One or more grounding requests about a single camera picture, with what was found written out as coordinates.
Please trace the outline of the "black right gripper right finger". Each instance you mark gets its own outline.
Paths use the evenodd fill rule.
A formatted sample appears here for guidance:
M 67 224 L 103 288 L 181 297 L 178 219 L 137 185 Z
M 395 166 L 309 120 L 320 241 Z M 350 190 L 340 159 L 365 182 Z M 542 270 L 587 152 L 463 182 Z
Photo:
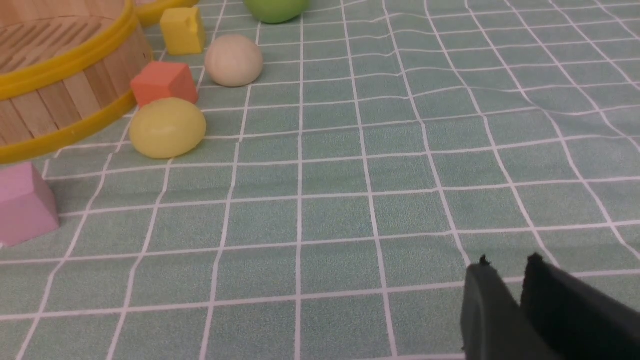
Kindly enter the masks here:
M 537 334 L 564 360 L 637 360 L 639 312 L 545 262 L 528 256 L 520 299 Z

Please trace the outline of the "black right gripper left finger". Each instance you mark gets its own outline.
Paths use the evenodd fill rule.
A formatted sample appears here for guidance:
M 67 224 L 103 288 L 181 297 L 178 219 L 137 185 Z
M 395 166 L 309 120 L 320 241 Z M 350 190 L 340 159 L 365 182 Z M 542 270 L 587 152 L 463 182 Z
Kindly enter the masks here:
M 554 360 L 486 255 L 466 269 L 461 309 L 467 360 Z

